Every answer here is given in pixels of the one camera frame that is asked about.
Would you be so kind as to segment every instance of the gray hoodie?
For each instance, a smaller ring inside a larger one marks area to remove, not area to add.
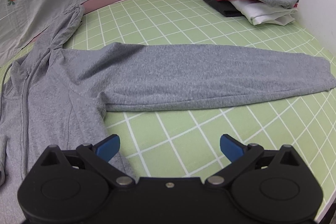
[[[62,49],[83,13],[78,5],[56,18],[31,52],[13,62],[2,88],[1,224],[23,220],[16,192],[43,150],[50,144],[74,149],[99,142],[107,136],[106,111],[236,106],[336,86],[329,62],[305,54],[121,43],[98,51]],[[111,164],[131,175],[119,154]]]

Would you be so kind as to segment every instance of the blue gripper pad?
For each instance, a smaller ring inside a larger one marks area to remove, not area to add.
[[[231,162],[234,162],[244,155],[244,147],[246,146],[227,134],[221,136],[219,143],[220,150]]]
[[[112,135],[104,139],[102,142],[97,143],[95,147],[95,154],[99,158],[109,162],[120,149],[120,138],[118,135]]]

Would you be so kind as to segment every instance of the drawstring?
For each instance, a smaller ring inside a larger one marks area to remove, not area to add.
[[[9,69],[11,68],[12,64],[10,64],[6,71],[5,71],[5,74],[3,75],[3,78],[2,78],[2,82],[1,82],[1,92],[0,92],[0,121],[1,121],[1,115],[2,115],[2,97],[3,97],[3,86],[5,84],[5,78],[6,78],[6,75],[9,71]]]

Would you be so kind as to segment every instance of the hoodie sleeve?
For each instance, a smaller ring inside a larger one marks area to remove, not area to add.
[[[60,49],[53,62],[63,83],[107,111],[238,106],[336,86],[324,58],[251,47],[116,42],[97,51]]]
[[[0,186],[5,182],[5,158],[7,136],[0,135]]]

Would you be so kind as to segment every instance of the metal screw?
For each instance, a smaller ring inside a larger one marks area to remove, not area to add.
[[[224,182],[224,178],[221,176],[211,176],[208,178],[208,182],[212,185],[219,185]]]
[[[119,185],[130,185],[133,180],[130,178],[130,177],[127,177],[127,176],[122,176],[122,177],[118,177],[116,180],[115,180]]]
[[[167,188],[173,188],[174,186],[175,186],[175,184],[172,183],[172,182],[167,182],[167,183],[166,183],[166,187],[167,187]]]

